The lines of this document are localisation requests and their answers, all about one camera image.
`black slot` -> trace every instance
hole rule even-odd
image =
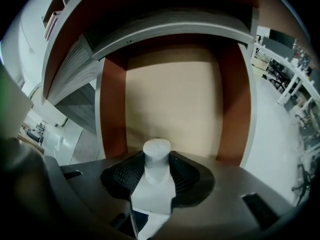
[[[269,228],[279,219],[258,194],[252,193],[244,195],[242,196],[242,200],[252,212],[262,231]]]
[[[82,175],[82,172],[78,171],[78,170],[75,170],[75,171],[72,171],[72,172],[67,172],[67,173],[63,174],[63,176],[65,177],[66,180],[69,180],[69,179],[74,178],[74,177],[79,176],[79,175]]]

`white cylinder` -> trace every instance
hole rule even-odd
[[[150,184],[164,184],[169,180],[169,153],[171,144],[161,138],[153,138],[143,145],[145,154],[144,171]]]

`white desk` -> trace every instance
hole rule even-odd
[[[306,104],[302,107],[302,110],[305,110],[309,103],[311,103],[312,101],[318,101],[320,102],[320,95],[317,92],[317,90],[315,89],[315,87],[310,83],[310,81],[306,78],[306,76],[300,71],[299,68],[294,67],[293,65],[291,65],[291,63],[289,63],[287,60],[285,60],[283,57],[281,57],[280,55],[274,53],[273,51],[263,47],[262,45],[258,44],[258,43],[254,43],[254,49],[253,49],[253,53],[251,56],[251,60],[255,57],[256,54],[256,50],[260,49],[259,52],[263,53],[267,56],[269,56],[270,58],[274,59],[275,61],[277,61],[278,63],[286,66],[288,69],[290,69],[293,73],[294,76],[291,80],[291,82],[289,83],[289,85],[287,86],[287,88],[284,90],[284,92],[282,93],[282,95],[280,96],[280,98],[277,100],[278,104],[283,105],[284,103],[284,99],[286,97],[286,95],[289,93],[290,89],[293,87],[294,83],[299,80],[296,88],[293,90],[291,95],[294,95],[297,90],[301,87],[301,85],[304,86],[304,88],[310,93],[311,98],[306,102]]]

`brown wooden panel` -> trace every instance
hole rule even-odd
[[[251,121],[251,95],[247,68],[237,42],[223,39],[216,49],[219,63],[223,123],[217,160],[239,166],[247,145]]]
[[[123,16],[134,14],[137,8],[165,7],[165,6],[208,6],[213,2],[236,3],[257,7],[258,0],[81,0],[79,4],[72,8],[69,3],[59,17],[49,41],[46,55],[43,62],[43,96],[48,96],[52,81],[66,57],[73,43],[79,35],[88,30],[101,18],[108,19],[111,23],[117,23],[118,17],[123,20]]]
[[[107,158],[128,152],[126,139],[126,68],[128,59],[113,53],[103,64],[100,86],[100,127]]]

